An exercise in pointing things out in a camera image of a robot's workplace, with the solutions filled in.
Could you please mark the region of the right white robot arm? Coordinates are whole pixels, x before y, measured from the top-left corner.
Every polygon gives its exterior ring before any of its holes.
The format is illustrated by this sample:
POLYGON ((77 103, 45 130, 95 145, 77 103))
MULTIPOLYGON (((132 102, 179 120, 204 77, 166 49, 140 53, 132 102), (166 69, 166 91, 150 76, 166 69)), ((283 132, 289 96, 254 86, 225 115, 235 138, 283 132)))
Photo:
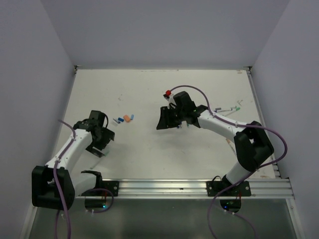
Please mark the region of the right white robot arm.
POLYGON ((222 190, 234 195, 240 189, 239 180, 256 171, 273 153, 274 148, 260 123, 241 123, 226 118, 208 106, 196 106, 186 91, 173 94, 166 91, 163 97, 168 105, 160 108, 157 130, 178 127, 186 122, 207 129, 235 144, 237 162, 222 178, 222 190))

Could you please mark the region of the orange pen cap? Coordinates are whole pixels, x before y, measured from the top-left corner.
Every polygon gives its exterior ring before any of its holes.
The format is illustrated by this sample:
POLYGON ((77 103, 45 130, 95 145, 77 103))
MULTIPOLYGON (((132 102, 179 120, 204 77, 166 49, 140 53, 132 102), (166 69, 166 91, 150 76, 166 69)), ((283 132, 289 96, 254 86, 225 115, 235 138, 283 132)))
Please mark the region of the orange pen cap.
POLYGON ((124 119, 125 122, 130 122, 131 121, 131 118, 128 115, 124 115, 123 119, 124 119))

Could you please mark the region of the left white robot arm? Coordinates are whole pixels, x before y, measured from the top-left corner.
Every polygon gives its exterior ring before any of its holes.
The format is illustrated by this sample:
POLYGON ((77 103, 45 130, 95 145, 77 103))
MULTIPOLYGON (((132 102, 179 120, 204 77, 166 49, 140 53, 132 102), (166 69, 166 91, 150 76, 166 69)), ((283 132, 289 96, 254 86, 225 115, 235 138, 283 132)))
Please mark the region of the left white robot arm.
POLYGON ((71 135, 58 153, 43 166, 35 166, 31 174, 33 206, 69 210, 77 196, 86 192, 96 196, 104 189, 102 174, 93 170, 81 171, 76 178, 71 172, 83 152, 99 158, 115 133, 107 128, 108 117, 92 110, 89 117, 71 127, 71 135))

